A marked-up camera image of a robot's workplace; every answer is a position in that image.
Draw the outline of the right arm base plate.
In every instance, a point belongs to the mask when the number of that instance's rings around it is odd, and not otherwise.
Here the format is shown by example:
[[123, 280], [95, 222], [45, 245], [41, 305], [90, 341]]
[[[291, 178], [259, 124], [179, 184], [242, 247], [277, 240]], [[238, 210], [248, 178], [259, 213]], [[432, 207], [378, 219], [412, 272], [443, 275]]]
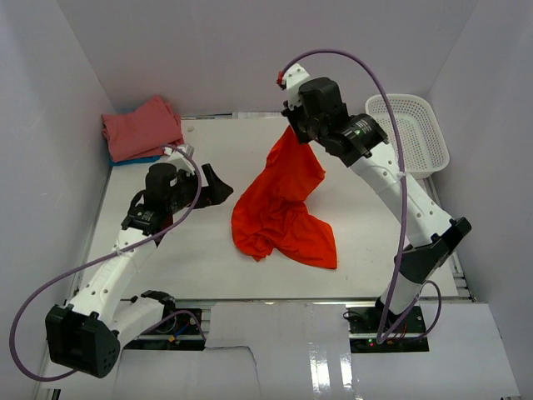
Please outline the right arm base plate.
[[343, 317], [349, 324], [352, 354], [428, 353], [426, 337], [417, 338], [426, 331], [421, 308], [414, 306], [404, 322], [384, 343], [376, 341], [381, 312], [374, 307], [349, 307]]

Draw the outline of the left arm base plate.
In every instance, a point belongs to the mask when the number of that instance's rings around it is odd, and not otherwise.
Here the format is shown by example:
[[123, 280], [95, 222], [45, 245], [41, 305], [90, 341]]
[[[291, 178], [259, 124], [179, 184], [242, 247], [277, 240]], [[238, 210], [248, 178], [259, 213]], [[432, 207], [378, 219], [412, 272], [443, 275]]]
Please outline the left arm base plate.
[[188, 308], [198, 320], [189, 314], [176, 315], [148, 334], [131, 341], [125, 346], [128, 350], [146, 351], [203, 351], [205, 341], [200, 334], [207, 334], [208, 327], [203, 326], [203, 311], [200, 308]]

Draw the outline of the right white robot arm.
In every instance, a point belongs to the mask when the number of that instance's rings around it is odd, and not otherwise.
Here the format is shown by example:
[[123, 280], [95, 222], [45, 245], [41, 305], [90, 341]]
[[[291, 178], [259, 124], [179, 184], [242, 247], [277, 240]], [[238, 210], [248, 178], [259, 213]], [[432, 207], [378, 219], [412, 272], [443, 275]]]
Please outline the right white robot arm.
[[390, 144], [373, 117], [348, 112], [336, 82], [289, 73], [277, 84], [287, 93], [282, 114], [298, 142], [314, 141], [339, 158], [401, 225], [392, 279], [376, 300], [378, 331], [393, 333], [405, 324], [423, 286], [471, 231], [471, 224], [439, 208], [412, 175], [400, 170], [399, 147]]

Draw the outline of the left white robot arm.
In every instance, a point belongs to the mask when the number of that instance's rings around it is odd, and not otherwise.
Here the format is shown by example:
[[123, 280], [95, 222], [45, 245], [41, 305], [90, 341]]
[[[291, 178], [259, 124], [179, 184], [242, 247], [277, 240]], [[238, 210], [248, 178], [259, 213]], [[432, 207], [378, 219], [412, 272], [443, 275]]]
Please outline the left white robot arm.
[[[206, 185], [199, 185], [200, 176]], [[101, 263], [66, 306], [48, 312], [45, 328], [52, 362], [104, 378], [132, 340], [154, 329], [160, 333], [171, 330], [176, 322], [171, 295], [147, 291], [133, 304], [120, 308], [122, 295], [156, 251], [175, 213], [219, 205], [232, 193], [232, 187], [210, 164], [202, 165], [200, 175], [187, 165], [151, 165], [144, 189], [134, 196], [122, 221], [112, 258]]]

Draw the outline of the orange t shirt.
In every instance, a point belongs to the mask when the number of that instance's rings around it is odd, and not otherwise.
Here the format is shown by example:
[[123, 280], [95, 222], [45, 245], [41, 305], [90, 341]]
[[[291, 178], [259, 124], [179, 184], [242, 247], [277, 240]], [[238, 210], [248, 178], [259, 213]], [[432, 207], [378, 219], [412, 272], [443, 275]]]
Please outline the orange t shirt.
[[232, 211], [232, 239], [244, 255], [261, 261], [277, 250], [315, 268], [337, 269], [331, 225], [311, 215], [307, 198], [326, 176], [315, 153], [288, 127], [266, 165]]

